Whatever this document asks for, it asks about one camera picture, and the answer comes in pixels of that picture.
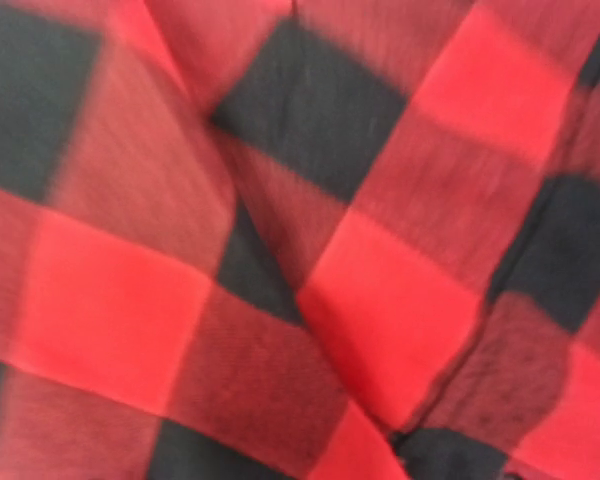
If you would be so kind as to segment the red black plaid shirt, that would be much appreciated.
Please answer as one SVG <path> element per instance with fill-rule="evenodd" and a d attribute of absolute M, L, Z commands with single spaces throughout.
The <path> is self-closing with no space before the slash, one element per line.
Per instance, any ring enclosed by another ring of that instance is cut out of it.
<path fill-rule="evenodd" d="M 600 479 L 600 1 L 0 1 L 0 479 Z"/>

